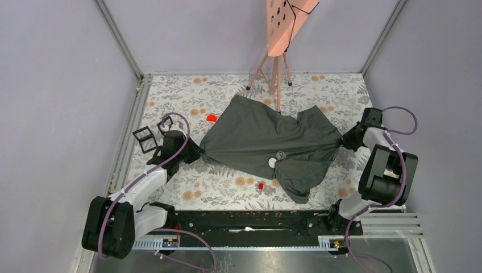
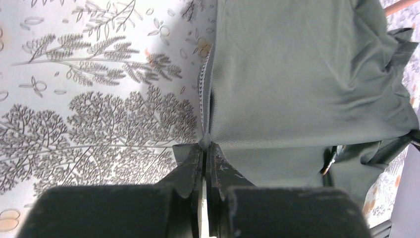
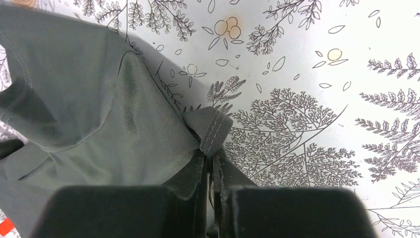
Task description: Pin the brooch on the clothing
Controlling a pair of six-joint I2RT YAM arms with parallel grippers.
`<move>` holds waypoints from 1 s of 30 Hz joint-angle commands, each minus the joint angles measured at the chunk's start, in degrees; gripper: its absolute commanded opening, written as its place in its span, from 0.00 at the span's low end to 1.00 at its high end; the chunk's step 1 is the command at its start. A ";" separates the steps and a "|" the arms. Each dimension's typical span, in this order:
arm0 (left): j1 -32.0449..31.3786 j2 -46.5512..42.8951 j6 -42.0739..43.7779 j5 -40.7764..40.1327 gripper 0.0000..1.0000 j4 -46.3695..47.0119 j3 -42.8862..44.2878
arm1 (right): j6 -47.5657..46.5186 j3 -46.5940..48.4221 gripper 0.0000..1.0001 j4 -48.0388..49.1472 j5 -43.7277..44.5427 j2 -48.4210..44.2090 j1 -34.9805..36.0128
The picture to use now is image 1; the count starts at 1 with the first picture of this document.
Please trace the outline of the round brooch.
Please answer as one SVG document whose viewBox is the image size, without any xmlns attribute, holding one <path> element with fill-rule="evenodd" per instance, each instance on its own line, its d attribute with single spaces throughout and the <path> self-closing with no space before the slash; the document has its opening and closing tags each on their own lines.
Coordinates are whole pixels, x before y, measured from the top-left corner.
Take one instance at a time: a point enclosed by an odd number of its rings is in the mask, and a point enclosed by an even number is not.
<svg viewBox="0 0 482 273">
<path fill-rule="evenodd" d="M 268 160 L 268 165 L 270 168 L 275 168 L 275 165 L 276 165 L 276 162 L 277 162 L 277 159 L 276 158 L 270 158 Z"/>
<path fill-rule="evenodd" d="M 286 159 L 286 153 L 283 151 L 278 151 L 276 152 L 276 159 L 279 161 L 285 160 Z"/>
</svg>

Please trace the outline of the dark grey t-shirt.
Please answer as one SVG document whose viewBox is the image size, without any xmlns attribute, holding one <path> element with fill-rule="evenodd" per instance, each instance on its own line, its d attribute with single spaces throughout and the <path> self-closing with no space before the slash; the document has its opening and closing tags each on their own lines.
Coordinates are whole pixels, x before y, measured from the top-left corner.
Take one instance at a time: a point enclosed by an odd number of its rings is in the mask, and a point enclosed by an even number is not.
<svg viewBox="0 0 482 273">
<path fill-rule="evenodd" d="M 205 163 L 276 179 L 297 204 L 309 201 L 341 146 L 341 133 L 316 106 L 293 118 L 238 95 L 200 143 Z M 286 159 L 270 168 L 268 160 L 278 151 Z"/>
</svg>

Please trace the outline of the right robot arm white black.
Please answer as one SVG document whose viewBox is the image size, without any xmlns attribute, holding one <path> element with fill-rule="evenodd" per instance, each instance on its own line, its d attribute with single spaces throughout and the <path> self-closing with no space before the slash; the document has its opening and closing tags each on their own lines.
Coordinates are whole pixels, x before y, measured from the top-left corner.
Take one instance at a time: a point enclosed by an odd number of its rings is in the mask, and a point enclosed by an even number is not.
<svg viewBox="0 0 482 273">
<path fill-rule="evenodd" d="M 408 199 L 418 165 L 415 154 L 404 151 L 392 139 L 393 130 L 383 127 L 383 111 L 364 109 L 362 118 L 342 136 L 342 146 L 371 154 L 358 184 L 358 191 L 330 207 L 325 225 L 333 234 L 350 228 L 360 216 L 373 209 L 401 206 Z"/>
</svg>

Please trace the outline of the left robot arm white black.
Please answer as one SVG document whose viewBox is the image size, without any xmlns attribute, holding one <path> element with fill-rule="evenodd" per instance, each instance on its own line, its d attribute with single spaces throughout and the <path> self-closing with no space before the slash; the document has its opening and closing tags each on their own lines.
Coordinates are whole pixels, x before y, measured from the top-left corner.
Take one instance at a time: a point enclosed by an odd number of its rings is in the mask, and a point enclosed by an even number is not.
<svg viewBox="0 0 482 273">
<path fill-rule="evenodd" d="M 159 202 L 148 204 L 147 198 L 177 173 L 180 164 L 195 162 L 203 152 L 182 131 L 166 132 L 144 174 L 120 191 L 91 201 L 81 246 L 101 257 L 123 259 L 135 241 L 151 231 L 174 231 L 174 207 Z"/>
</svg>

